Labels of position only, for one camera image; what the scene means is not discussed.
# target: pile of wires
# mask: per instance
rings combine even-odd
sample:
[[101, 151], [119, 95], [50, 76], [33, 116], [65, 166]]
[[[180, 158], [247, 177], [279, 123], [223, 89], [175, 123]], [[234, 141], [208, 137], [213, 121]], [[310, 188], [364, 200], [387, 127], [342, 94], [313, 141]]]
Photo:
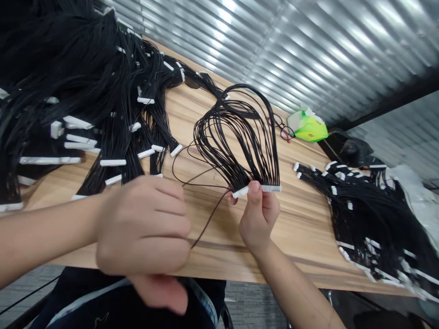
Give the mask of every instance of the pile of wires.
[[386, 168], [378, 159], [369, 166], [370, 175], [337, 161], [324, 172], [299, 163], [293, 167], [327, 199], [338, 249], [347, 261], [374, 282], [439, 302], [439, 257]]
[[[242, 89], [256, 94], [263, 106], [258, 112], [245, 101], [227, 100], [225, 95]], [[267, 124], [265, 117], [271, 118]], [[229, 185], [233, 197], [248, 192], [248, 183], [257, 180], [264, 192], [280, 192], [279, 162], [276, 149], [273, 110], [257, 89], [237, 84], [228, 87], [215, 105], [196, 122], [193, 132], [195, 146], [205, 162], [209, 163]], [[246, 163], [240, 164], [238, 150], [232, 150], [228, 140], [237, 140]]]
[[85, 152], [95, 163], [73, 199], [144, 175], [163, 176], [172, 136], [165, 93], [182, 83], [227, 98], [207, 73], [166, 56], [88, 0], [35, 0], [0, 8], [0, 211], [23, 208], [31, 185]]

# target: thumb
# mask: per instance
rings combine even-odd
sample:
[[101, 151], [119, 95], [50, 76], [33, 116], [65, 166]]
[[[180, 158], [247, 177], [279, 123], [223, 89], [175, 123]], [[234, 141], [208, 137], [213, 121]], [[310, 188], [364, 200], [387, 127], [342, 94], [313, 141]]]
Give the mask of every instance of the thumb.
[[173, 276], [133, 275], [128, 279], [147, 306], [168, 308], [179, 315], [186, 313], [187, 291]]
[[255, 215], [262, 211], [262, 188], [257, 180], [252, 180], [248, 184], [246, 211]]

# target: forearm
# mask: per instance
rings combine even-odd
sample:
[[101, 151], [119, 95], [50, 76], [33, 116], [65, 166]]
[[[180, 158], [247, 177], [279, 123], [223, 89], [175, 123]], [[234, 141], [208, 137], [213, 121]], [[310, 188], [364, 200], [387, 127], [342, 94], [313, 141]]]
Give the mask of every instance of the forearm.
[[96, 241], [98, 195], [0, 219], [0, 289], [50, 260]]
[[295, 328], [345, 328], [317, 287], [274, 243], [255, 258]]

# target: dark clothing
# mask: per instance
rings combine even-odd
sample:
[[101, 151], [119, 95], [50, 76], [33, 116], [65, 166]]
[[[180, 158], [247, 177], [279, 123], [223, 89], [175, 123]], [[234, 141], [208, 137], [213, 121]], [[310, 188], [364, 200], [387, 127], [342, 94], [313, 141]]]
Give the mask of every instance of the dark clothing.
[[[215, 328], [224, 305], [226, 281], [192, 278], [180, 278], [180, 281], [189, 298], [184, 316], [167, 309], [146, 307], [123, 277], [66, 267], [31, 329], [109, 329], [139, 325], [142, 328]], [[49, 325], [55, 316], [58, 319]]]

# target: floor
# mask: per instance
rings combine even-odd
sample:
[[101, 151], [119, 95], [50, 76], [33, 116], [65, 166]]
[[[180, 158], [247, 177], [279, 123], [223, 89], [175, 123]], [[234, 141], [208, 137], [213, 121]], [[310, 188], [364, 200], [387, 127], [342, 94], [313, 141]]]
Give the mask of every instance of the floor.
[[[0, 311], [58, 276], [62, 269], [62, 266], [57, 265], [41, 266], [1, 290]], [[53, 286], [54, 283], [1, 315], [0, 329], [5, 328], [11, 321], [45, 296], [52, 290]], [[366, 310], [368, 306], [361, 302], [353, 302], [356, 298], [349, 292], [330, 292], [324, 290], [323, 293], [327, 297], [329, 294], [331, 295], [334, 308], [339, 313], [346, 327], [354, 329], [350, 314]], [[285, 316], [267, 285], [230, 281], [227, 283], [225, 295], [226, 303], [236, 329], [283, 329], [287, 327]], [[410, 311], [428, 319], [436, 326], [439, 325], [439, 306], [437, 304], [427, 303], [421, 305], [417, 299], [409, 297], [377, 294], [363, 295], [386, 309], [396, 310], [404, 315]], [[224, 328], [221, 320], [218, 328]]]

